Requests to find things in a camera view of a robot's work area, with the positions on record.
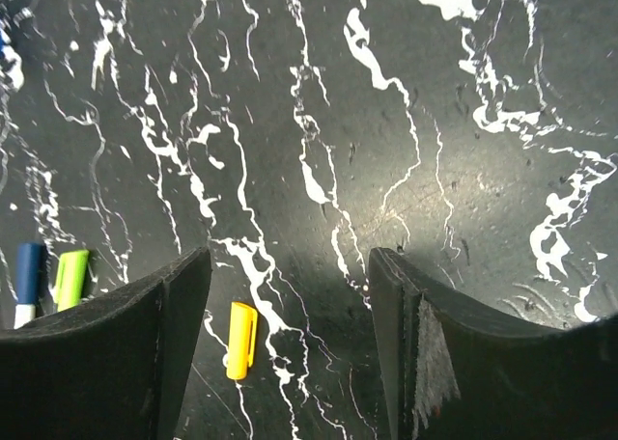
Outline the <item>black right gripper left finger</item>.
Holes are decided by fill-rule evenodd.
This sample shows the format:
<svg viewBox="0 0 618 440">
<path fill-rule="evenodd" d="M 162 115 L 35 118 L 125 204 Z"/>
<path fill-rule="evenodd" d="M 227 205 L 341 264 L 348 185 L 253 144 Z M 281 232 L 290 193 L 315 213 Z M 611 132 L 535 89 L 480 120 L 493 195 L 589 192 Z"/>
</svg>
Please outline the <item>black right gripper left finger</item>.
<svg viewBox="0 0 618 440">
<path fill-rule="evenodd" d="M 2 438 L 173 438 L 210 285 L 211 254 L 196 248 L 2 331 Z"/>
</svg>

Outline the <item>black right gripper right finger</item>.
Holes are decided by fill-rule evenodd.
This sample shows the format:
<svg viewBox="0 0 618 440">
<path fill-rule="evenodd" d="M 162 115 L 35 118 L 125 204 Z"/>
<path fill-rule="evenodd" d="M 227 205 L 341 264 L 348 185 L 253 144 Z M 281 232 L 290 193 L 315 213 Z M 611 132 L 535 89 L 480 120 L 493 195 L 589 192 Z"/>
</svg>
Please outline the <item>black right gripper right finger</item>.
<svg viewBox="0 0 618 440">
<path fill-rule="evenodd" d="M 558 330 L 451 289 L 387 248 L 368 262 L 394 439 L 613 439 L 617 319 Z"/>
</svg>

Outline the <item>blue white pen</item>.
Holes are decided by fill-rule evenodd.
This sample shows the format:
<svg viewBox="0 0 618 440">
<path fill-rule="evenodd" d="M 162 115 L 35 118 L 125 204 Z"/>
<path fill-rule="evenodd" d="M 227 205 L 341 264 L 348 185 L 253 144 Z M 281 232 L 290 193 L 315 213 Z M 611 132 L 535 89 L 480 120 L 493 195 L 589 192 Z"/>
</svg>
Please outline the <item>blue white pen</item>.
<svg viewBox="0 0 618 440">
<path fill-rule="evenodd" d="M 36 318 L 35 304 L 16 304 L 14 311 L 14 329 L 19 329 Z"/>
</svg>

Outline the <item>lime green pen cap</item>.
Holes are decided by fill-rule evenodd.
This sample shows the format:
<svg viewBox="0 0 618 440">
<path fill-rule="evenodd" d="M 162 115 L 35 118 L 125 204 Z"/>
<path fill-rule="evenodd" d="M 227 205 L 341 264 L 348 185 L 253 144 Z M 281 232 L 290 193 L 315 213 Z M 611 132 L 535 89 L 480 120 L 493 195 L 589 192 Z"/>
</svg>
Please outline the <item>lime green pen cap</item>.
<svg viewBox="0 0 618 440">
<path fill-rule="evenodd" d="M 88 250 L 76 250 L 60 256 L 53 294 L 58 312 L 63 312 L 80 303 L 88 270 L 89 254 Z"/>
</svg>

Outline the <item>yellow pen cap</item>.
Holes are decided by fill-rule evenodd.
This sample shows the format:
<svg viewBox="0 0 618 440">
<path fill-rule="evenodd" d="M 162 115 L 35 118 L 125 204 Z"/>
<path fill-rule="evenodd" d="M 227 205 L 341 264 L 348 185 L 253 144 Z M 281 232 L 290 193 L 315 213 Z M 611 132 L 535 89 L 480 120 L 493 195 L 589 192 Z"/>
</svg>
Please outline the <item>yellow pen cap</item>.
<svg viewBox="0 0 618 440">
<path fill-rule="evenodd" d="M 258 312 L 253 307 L 231 303 L 226 375 L 232 380 L 244 379 L 253 366 L 257 322 Z"/>
</svg>

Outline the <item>blue pen cap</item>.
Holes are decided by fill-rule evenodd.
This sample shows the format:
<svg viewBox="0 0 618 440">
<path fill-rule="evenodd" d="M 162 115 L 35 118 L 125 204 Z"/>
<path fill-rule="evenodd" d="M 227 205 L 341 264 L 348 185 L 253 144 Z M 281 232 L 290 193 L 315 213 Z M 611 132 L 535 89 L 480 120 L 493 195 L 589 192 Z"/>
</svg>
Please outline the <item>blue pen cap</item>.
<svg viewBox="0 0 618 440">
<path fill-rule="evenodd" d="M 42 274 L 43 246 L 27 242 L 18 246 L 16 257 L 16 303 L 35 305 L 39 296 Z"/>
</svg>

